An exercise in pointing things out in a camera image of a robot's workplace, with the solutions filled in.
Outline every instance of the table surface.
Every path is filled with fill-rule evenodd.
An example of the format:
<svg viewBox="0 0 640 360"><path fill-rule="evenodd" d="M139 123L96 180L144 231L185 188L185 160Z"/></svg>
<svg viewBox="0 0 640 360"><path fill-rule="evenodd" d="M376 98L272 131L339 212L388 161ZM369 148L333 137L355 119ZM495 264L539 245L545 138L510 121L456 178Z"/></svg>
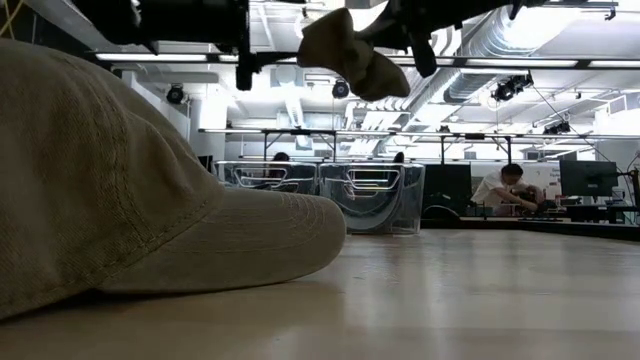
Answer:
<svg viewBox="0 0 640 360"><path fill-rule="evenodd" d="M0 358L634 359L638 309L637 245L429 230L276 286L71 301L0 323Z"/></svg>

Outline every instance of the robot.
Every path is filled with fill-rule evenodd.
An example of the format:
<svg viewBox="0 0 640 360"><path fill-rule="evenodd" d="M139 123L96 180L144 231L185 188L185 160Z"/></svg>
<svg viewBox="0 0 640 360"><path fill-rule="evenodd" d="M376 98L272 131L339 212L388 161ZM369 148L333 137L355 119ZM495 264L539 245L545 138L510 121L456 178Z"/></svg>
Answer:
<svg viewBox="0 0 640 360"><path fill-rule="evenodd" d="M280 0L304 4L305 0ZM390 0L380 16L356 38L373 47L396 50L411 48L422 77L437 70L429 45L430 34L487 11L510 5L516 17L523 7L541 6L547 0ZM576 4L587 0L575 0ZM114 44L143 45L157 54L157 41L213 43L238 55L236 86L250 90L252 75L265 65L296 56L290 52L250 51L249 0L73 0L76 7Z"/></svg>

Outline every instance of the plastic container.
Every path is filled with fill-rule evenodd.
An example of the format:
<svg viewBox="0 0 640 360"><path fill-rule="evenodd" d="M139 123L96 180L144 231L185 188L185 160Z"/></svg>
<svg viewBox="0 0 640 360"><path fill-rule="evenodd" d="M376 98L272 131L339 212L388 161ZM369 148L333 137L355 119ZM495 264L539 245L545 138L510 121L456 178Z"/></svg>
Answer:
<svg viewBox="0 0 640 360"><path fill-rule="evenodd" d="M218 179L227 187L299 194L317 193L317 167L298 162L217 161Z"/></svg>
<svg viewBox="0 0 640 360"><path fill-rule="evenodd" d="M342 209L350 233L420 231L424 166L332 163L318 172L320 195Z"/></svg>

